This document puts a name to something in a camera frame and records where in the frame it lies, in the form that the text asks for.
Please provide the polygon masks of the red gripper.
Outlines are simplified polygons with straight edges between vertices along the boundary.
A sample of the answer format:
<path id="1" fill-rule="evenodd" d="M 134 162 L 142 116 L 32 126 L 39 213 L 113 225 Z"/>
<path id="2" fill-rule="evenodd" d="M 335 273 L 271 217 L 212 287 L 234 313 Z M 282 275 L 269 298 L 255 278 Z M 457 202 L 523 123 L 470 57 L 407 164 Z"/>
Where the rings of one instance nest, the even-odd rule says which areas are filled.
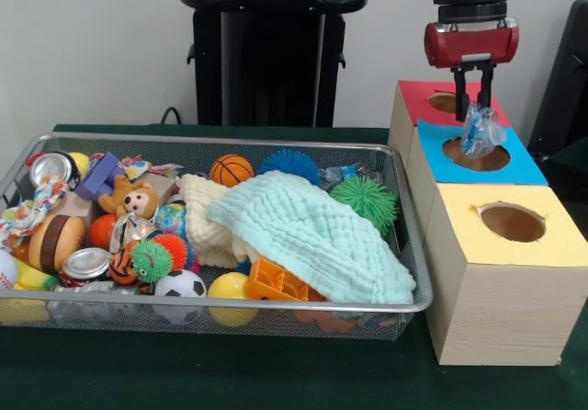
<path id="1" fill-rule="evenodd" d="M 480 23 L 429 23 L 424 31 L 427 61 L 435 68 L 453 68 L 456 85 L 456 120 L 464 122 L 469 109 L 466 63 L 480 63 L 481 89 L 477 103 L 492 106 L 494 64 L 509 63 L 518 48 L 520 31 L 514 19 Z"/>

